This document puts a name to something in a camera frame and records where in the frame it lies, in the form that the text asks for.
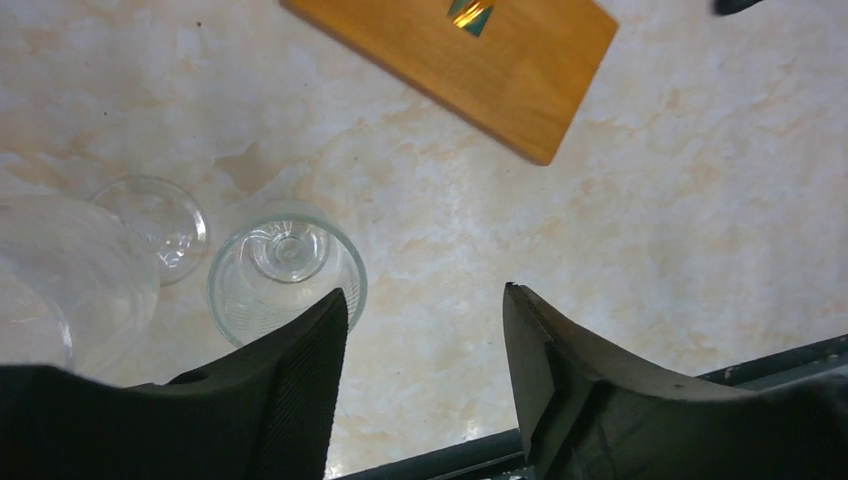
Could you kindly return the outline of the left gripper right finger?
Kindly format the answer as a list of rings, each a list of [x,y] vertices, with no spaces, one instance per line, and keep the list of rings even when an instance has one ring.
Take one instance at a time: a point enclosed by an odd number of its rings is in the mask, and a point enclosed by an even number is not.
[[[843,479],[847,380],[764,390],[643,359],[507,284],[503,327],[526,460],[541,479]]]

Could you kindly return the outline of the clear smooth wine glass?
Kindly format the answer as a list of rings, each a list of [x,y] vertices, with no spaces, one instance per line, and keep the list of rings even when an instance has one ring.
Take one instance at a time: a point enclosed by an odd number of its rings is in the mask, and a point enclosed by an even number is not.
[[[154,177],[118,180],[88,200],[1,200],[1,362],[102,378],[152,320],[162,287],[209,248],[200,204]]]

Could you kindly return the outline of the clear ribbed wine glass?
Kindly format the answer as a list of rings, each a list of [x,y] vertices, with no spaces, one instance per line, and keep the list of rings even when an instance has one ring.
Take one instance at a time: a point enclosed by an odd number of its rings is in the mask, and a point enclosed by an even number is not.
[[[324,210],[288,199],[266,205],[226,240],[210,267],[207,301],[219,331],[241,348],[335,289],[344,294],[353,329],[367,299],[365,263]]]

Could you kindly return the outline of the wooden rack base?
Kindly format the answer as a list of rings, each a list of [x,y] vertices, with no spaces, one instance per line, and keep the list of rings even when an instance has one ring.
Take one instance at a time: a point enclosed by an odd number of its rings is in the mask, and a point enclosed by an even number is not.
[[[497,1],[480,35],[448,1],[285,1],[283,7],[547,166],[619,24],[595,1]]]

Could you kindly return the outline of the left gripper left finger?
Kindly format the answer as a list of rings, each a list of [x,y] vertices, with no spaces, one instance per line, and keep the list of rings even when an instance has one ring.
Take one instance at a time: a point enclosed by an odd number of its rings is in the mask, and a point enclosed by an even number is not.
[[[320,479],[348,337],[340,289],[170,382],[1,370],[5,479]]]

